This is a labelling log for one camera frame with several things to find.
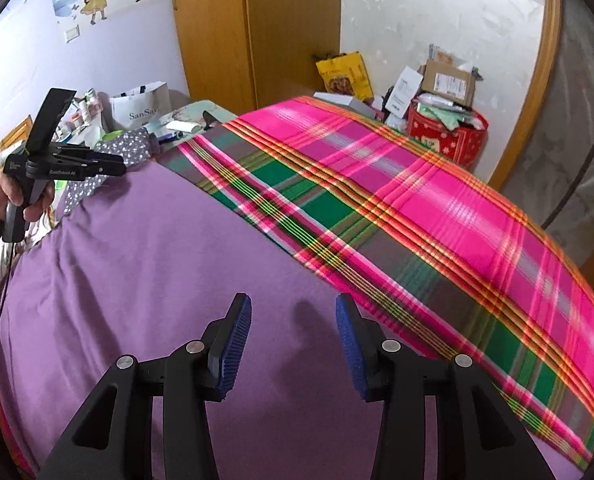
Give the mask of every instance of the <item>colorful checkered cloth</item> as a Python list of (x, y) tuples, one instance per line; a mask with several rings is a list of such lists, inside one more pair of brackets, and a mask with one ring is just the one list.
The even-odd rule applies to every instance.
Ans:
[(579, 467), (594, 451), (594, 294), (522, 211), (383, 124), (312, 98), (159, 162), (424, 354), (477, 360)]

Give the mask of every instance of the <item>black cable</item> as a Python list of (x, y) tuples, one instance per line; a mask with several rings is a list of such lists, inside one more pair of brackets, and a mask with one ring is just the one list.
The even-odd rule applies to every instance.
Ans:
[(0, 301), (0, 321), (2, 320), (2, 312), (4, 312), (4, 302), (6, 300), (6, 294), (8, 293), (8, 283), (10, 282), (10, 273), (13, 266), (13, 255), (15, 254), (15, 244), (10, 245), (10, 256), (8, 257), (8, 272), (4, 277), (6, 283), (4, 283), (4, 290), (2, 291), (2, 299)]
[(574, 195), (574, 192), (579, 187), (579, 184), (581, 184), (581, 181), (584, 179), (584, 176), (586, 176), (588, 168), (590, 168), (590, 164), (592, 164), (593, 159), (594, 159), (594, 142), (593, 142), (592, 146), (590, 147), (590, 151), (588, 152), (588, 155), (586, 155), (586, 160), (584, 160), (584, 163), (581, 165), (581, 168), (579, 168), (579, 172), (577, 173), (576, 177), (574, 178), (574, 180), (568, 187), (568, 191), (563, 196), (563, 198), (559, 201), (557, 206), (553, 209), (552, 213), (550, 213), (548, 218), (546, 218), (546, 221), (541, 225), (541, 228), (544, 231), (546, 229), (548, 229), (548, 227), (550, 227), (550, 224), (552, 224), (552, 222), (555, 221), (555, 219), (557, 218), (559, 213), (561, 213), (561, 211), (566, 206), (568, 201), (572, 198), (572, 196)]

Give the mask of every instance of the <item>wooden wardrobe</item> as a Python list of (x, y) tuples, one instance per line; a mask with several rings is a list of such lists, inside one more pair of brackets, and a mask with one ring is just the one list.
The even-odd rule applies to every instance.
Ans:
[(339, 52), (341, 0), (173, 0), (193, 100), (242, 114), (323, 89), (313, 55)]

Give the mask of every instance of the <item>silver screw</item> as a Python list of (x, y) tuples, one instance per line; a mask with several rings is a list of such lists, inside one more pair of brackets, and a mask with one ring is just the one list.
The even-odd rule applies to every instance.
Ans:
[(455, 362), (462, 368), (470, 368), (472, 366), (472, 359), (466, 354), (459, 354), (457, 357), (455, 357)]
[(399, 341), (395, 341), (394, 339), (386, 339), (386, 341), (381, 343), (381, 347), (386, 352), (399, 352), (399, 350), (401, 350), (401, 343), (399, 343)]
[(130, 368), (131, 366), (133, 366), (134, 362), (135, 361), (133, 361), (133, 358), (130, 357), (130, 355), (121, 356), (117, 360), (117, 368), (119, 368), (120, 370), (126, 370), (126, 368)]
[(204, 348), (205, 346), (201, 341), (191, 341), (186, 345), (186, 352), (189, 354), (199, 354)]

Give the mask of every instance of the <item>yellow food package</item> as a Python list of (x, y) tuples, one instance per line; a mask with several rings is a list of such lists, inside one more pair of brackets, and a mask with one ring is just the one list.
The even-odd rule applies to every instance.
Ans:
[(355, 96), (360, 101), (373, 97), (366, 65), (359, 52), (341, 54), (317, 62), (317, 70), (324, 80), (326, 91), (332, 94)]

